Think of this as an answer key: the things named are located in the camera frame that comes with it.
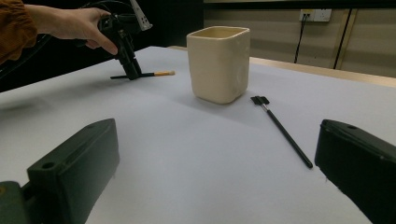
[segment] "human hand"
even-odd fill
[[[37,32],[48,34],[60,39],[84,39],[86,46],[91,49],[102,47],[109,53],[116,55],[118,50],[105,35],[97,28],[100,18],[110,13],[102,9],[59,9],[25,5],[31,14]]]

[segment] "electrical outlet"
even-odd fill
[[[329,21],[332,15],[331,9],[315,9],[314,21]]]
[[[301,9],[299,21],[303,20],[304,15],[307,15],[307,18],[305,19],[305,21],[313,21],[314,17],[315,17],[315,10],[314,9]]]

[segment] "cream-colored pen holder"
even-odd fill
[[[187,35],[194,95],[227,104],[248,88],[250,31],[213,26]]]

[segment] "brush handle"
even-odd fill
[[[311,169],[312,167],[314,167],[314,165],[312,164],[312,162],[305,156],[305,154],[303,153],[303,151],[300,149],[300,147],[297,145],[296,142],[294,142],[293,138],[290,136],[290,134],[288,133],[288,131],[286,131],[286,129],[282,126],[282,124],[279,122],[279,120],[277,120],[277,118],[275,117],[275,115],[273,114],[273,112],[271,110],[267,110],[268,115],[270,116],[270,118],[272,119],[272,121],[276,124],[277,128],[283,133],[283,135],[286,137],[286,139],[288,139],[289,143],[293,146],[294,150],[297,152],[297,154],[300,156],[300,158],[303,160],[303,162],[305,163],[305,165]]]

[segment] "person's arm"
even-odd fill
[[[21,0],[0,1],[0,64],[18,60],[22,49],[35,45],[37,29]]]
[[[102,47],[117,54],[117,47],[97,28],[100,18],[110,13],[99,8],[59,9],[54,7],[25,5],[39,34],[53,35],[60,39],[84,39],[87,46]]]

